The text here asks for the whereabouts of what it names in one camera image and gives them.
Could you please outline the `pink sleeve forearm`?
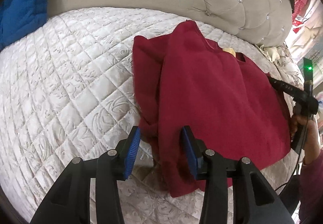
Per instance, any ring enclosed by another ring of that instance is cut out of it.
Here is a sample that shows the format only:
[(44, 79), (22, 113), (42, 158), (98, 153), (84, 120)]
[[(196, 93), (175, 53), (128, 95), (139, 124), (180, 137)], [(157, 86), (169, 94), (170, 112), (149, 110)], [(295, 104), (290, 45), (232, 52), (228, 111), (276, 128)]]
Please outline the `pink sleeve forearm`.
[(322, 223), (322, 150), (316, 160), (302, 165), (300, 194), (300, 223)]

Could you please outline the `person's right hand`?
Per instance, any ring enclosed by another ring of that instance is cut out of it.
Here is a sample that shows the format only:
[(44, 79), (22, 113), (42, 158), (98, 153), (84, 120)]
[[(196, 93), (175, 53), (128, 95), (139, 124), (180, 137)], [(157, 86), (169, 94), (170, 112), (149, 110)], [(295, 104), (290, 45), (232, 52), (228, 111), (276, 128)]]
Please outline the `person's right hand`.
[(321, 154), (318, 127), (313, 118), (309, 119), (305, 116), (301, 116), (299, 108), (294, 106), (293, 115), (291, 117), (291, 139), (294, 139), (298, 125), (305, 126), (307, 130), (307, 135), (303, 146), (303, 162), (306, 165), (309, 165), (313, 161), (315, 161)]

